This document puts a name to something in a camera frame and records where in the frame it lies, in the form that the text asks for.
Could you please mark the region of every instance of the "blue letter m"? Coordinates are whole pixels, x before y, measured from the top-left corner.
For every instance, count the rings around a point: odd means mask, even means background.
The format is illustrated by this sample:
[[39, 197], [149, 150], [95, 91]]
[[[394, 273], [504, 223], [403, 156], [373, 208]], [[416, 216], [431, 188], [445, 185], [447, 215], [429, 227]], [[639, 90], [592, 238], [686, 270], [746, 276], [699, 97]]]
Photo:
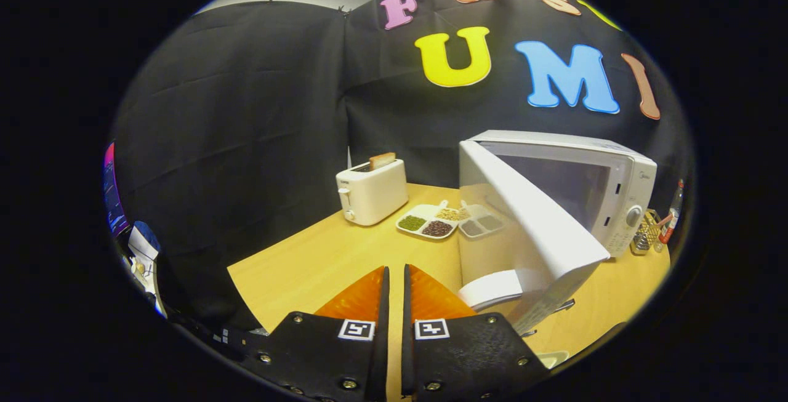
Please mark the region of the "blue letter m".
[[534, 80], [534, 93], [528, 96], [528, 103], [534, 107], [551, 108], [558, 105], [558, 96], [550, 90], [552, 80], [570, 107], [577, 105], [580, 89], [585, 82], [583, 105], [591, 111], [616, 114], [619, 104], [610, 92], [608, 77], [602, 67], [602, 53], [588, 45], [572, 47], [569, 65], [542, 42], [526, 41], [515, 45], [528, 59], [531, 77]]

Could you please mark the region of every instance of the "bottle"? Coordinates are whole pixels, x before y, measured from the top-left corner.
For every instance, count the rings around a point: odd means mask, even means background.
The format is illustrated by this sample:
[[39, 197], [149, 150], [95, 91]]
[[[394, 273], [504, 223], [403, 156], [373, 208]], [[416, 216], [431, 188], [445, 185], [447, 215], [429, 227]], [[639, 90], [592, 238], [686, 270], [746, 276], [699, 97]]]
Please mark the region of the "bottle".
[[670, 240], [670, 235], [673, 234], [673, 229], [676, 228], [678, 215], [681, 213], [682, 200], [684, 200], [684, 180], [679, 179], [676, 194], [673, 195], [673, 202], [670, 203], [669, 213], [672, 214], [673, 217], [667, 225], [662, 226], [662, 231], [659, 233], [654, 243], [654, 251], [657, 253], [662, 252], [662, 248], [665, 247], [665, 244]]

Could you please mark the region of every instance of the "white toaster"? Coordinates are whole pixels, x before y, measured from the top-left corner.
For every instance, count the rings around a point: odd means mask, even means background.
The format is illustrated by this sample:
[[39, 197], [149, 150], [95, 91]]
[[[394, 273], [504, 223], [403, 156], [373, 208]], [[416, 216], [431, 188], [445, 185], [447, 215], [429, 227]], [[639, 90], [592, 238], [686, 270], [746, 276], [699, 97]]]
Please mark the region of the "white toaster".
[[408, 202], [400, 159], [372, 171], [364, 163], [339, 172], [337, 187], [345, 219], [358, 225], [375, 225]]

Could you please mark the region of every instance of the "microwave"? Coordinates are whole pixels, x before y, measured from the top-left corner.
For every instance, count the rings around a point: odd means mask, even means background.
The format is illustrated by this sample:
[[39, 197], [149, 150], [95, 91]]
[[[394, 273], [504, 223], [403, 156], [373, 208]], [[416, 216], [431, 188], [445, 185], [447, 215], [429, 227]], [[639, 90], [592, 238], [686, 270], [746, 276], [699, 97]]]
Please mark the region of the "microwave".
[[493, 130], [462, 142], [460, 151], [469, 147], [526, 177], [613, 257], [634, 237], [654, 188], [656, 163], [610, 140]]
[[524, 334], [623, 253], [655, 175], [608, 140], [489, 131], [460, 142], [459, 297]]

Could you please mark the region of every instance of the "toast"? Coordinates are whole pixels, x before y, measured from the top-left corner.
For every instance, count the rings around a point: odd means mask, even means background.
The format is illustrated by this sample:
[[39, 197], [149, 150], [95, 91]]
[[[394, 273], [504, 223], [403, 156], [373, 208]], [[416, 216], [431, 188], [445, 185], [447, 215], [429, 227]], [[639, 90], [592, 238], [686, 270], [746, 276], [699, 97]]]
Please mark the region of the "toast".
[[396, 160], [396, 153], [383, 153], [382, 155], [369, 158], [369, 171], [393, 163], [394, 160]]

